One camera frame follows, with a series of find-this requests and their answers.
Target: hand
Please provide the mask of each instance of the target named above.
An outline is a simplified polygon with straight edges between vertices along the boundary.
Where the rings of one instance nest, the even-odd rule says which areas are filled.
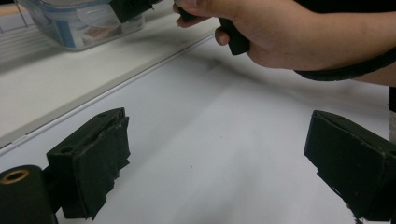
[[[177,0],[197,21],[222,17],[250,40],[247,55],[266,67],[332,69],[363,62],[396,46],[396,13],[317,14],[293,0]],[[219,44],[229,42],[218,29]]]

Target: plastic container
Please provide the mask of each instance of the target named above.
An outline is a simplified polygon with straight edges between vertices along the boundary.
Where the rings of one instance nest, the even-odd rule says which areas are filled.
[[[143,15],[120,23],[109,0],[19,0],[35,25],[68,49],[90,48],[143,28]]]

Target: table surface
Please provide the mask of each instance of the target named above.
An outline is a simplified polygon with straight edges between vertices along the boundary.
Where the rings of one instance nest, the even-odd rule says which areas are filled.
[[[59,212],[61,224],[351,224],[304,156],[310,117],[332,112],[388,139],[388,102],[387,87],[262,68],[208,38],[37,130],[0,170],[45,168],[45,153],[80,125],[125,107],[131,164],[95,221]]]
[[[219,26],[218,20],[209,20],[181,29],[172,4],[165,0],[145,13],[143,30],[81,52],[60,48],[37,29],[0,35],[0,148],[18,143]]]

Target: black strap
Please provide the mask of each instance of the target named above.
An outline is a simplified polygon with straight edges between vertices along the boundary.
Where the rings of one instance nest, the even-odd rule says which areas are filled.
[[[316,81],[338,81],[359,77],[386,67],[396,61],[396,49],[392,49],[372,60],[343,68],[323,71],[295,71],[303,77]]]
[[[396,11],[396,1],[393,0],[295,0],[295,2],[317,13]]]
[[[396,87],[389,87],[389,109],[396,113]]]

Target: finger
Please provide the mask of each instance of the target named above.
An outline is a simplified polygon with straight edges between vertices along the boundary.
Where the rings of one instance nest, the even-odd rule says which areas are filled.
[[[208,17],[196,17],[194,20],[192,21],[183,21],[183,19],[178,18],[178,20],[176,21],[177,26],[181,27],[181,28],[188,28],[191,27],[197,23],[200,23],[201,21],[205,21],[209,19]]]
[[[183,7],[192,15],[203,17],[220,17],[232,20],[238,14],[244,1],[236,0],[175,0],[179,7]]]
[[[177,5],[176,5],[176,4],[173,4],[173,5],[172,5],[172,10],[173,10],[173,12],[175,12],[175,13],[177,13],[177,14],[180,14],[180,12],[178,11],[178,8],[177,8]]]
[[[230,43],[230,36],[221,27],[216,29],[215,38],[219,45],[224,46]]]

